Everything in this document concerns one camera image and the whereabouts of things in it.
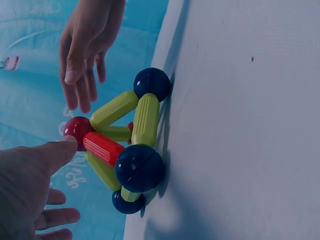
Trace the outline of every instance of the magnetic building toy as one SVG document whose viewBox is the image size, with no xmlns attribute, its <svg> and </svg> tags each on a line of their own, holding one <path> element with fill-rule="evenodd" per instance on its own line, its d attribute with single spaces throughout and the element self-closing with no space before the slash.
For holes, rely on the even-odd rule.
<svg viewBox="0 0 320 240">
<path fill-rule="evenodd" d="M 71 118 L 63 135 L 77 139 L 78 151 L 84 152 L 92 168 L 113 191 L 112 203 L 123 214 L 134 214 L 146 204 L 144 193 L 156 188 L 165 176 L 161 156 L 153 149 L 156 143 L 160 102 L 168 97 L 172 85 L 160 69 L 140 71 L 133 90 L 99 108 L 90 119 Z M 128 126 L 111 126 L 135 110 Z M 128 142 L 125 148 L 118 142 Z"/>
</svg>

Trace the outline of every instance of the palm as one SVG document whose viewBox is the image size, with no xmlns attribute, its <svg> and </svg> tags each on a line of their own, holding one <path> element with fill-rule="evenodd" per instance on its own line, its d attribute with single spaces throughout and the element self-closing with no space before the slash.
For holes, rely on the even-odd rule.
<svg viewBox="0 0 320 240">
<path fill-rule="evenodd" d="M 47 154 L 40 147 L 0 151 L 0 204 L 5 206 L 0 215 L 0 236 L 1 232 L 26 240 L 50 240 L 57 234 L 63 236 L 56 239 L 67 240 L 72 236 L 66 229 L 44 235 L 35 233 L 80 219 L 74 208 L 44 210 L 47 204 L 66 202 L 61 191 L 49 188 L 55 170 L 44 160 Z"/>
<path fill-rule="evenodd" d="M 106 80 L 105 55 L 119 32 L 125 0 L 80 0 L 65 27 L 59 45 L 60 82 L 68 107 L 84 113 L 97 99 L 94 77 Z"/>
</svg>

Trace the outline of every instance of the magnetic stick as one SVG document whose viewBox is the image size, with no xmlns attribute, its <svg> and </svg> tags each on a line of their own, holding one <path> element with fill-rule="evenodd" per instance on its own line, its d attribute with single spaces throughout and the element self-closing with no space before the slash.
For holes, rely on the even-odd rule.
<svg viewBox="0 0 320 240">
<path fill-rule="evenodd" d="M 97 133 L 115 142 L 127 142 L 131 140 L 132 130 L 126 126 L 107 126 L 105 129 L 98 130 Z"/>
<path fill-rule="evenodd" d="M 94 156 L 91 152 L 84 152 L 84 157 L 87 159 L 93 170 L 104 182 L 104 184 L 113 192 L 121 189 L 121 184 L 116 178 L 115 169 L 108 163 Z"/>
<path fill-rule="evenodd" d="M 140 98 L 133 120 L 132 144 L 145 144 L 150 147 L 155 145 L 159 109 L 160 103 L 155 95 L 147 93 Z"/>
<path fill-rule="evenodd" d="M 91 126 L 96 131 L 105 129 L 135 109 L 138 101 L 139 99 L 133 90 L 123 92 L 92 114 L 90 117 Z"/>
<path fill-rule="evenodd" d="M 97 132 L 87 133 L 83 138 L 83 146 L 88 152 L 110 164 L 111 167 L 115 166 L 118 156 L 125 149 L 124 146 Z"/>
</svg>

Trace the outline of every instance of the finger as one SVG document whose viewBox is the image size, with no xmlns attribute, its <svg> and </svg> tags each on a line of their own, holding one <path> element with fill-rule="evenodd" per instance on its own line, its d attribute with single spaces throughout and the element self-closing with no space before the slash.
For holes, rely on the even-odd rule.
<svg viewBox="0 0 320 240">
<path fill-rule="evenodd" d="M 53 227 L 74 224 L 80 221 L 80 212 L 75 208 L 44 210 L 34 222 L 35 230 L 46 230 Z"/>
<path fill-rule="evenodd" d="M 73 22 L 72 41 L 65 73 L 67 84 L 75 84 L 81 78 L 89 44 L 106 27 L 111 2 L 100 0 L 98 4 L 91 4 L 90 7 L 87 6 L 88 1 L 79 2 L 77 9 L 83 11 Z"/>
<path fill-rule="evenodd" d="M 91 110 L 89 92 L 86 84 L 85 77 L 82 75 L 79 81 L 75 85 L 75 93 L 78 98 L 78 103 L 80 105 L 81 111 L 83 113 L 88 113 Z"/>
<path fill-rule="evenodd" d="M 69 163 L 78 148 L 76 138 L 71 135 L 65 136 L 62 141 L 47 142 L 43 145 L 34 146 L 33 150 L 36 160 L 45 165 L 51 175 L 62 166 Z"/>
<path fill-rule="evenodd" d="M 106 81 L 106 64 L 105 55 L 107 51 L 100 52 L 95 57 L 96 71 L 98 74 L 99 83 L 103 84 Z"/>
<path fill-rule="evenodd" d="M 72 232 L 67 228 L 37 235 L 39 240 L 72 240 L 72 237 Z"/>
<path fill-rule="evenodd" d="M 75 87 L 65 83 L 67 57 L 69 54 L 71 41 L 72 41 L 72 37 L 67 26 L 62 34 L 62 37 L 60 39 L 60 44 L 59 44 L 59 68 L 60 68 L 59 78 L 60 78 L 60 84 L 63 89 L 66 104 L 70 110 L 74 110 L 78 106 Z"/>
<path fill-rule="evenodd" d="M 114 1 L 109 12 L 104 31 L 94 40 L 95 46 L 104 46 L 108 50 L 115 42 L 121 27 L 126 0 Z"/>
<path fill-rule="evenodd" d="M 50 188 L 49 196 L 46 204 L 62 205 L 62 204 L 65 204 L 66 201 L 67 201 L 67 197 L 62 191 Z"/>
<path fill-rule="evenodd" d="M 87 58 L 85 61 L 85 81 L 91 102 L 97 100 L 97 86 L 93 70 L 94 64 L 95 62 L 93 57 Z"/>
</svg>

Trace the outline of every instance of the white surface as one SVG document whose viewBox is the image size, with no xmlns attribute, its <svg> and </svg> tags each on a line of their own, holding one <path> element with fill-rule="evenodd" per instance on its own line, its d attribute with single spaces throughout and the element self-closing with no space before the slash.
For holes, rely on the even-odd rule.
<svg viewBox="0 0 320 240">
<path fill-rule="evenodd" d="M 168 179 L 125 240 L 320 238 L 319 13 L 318 0 L 190 1 L 160 124 Z"/>
</svg>

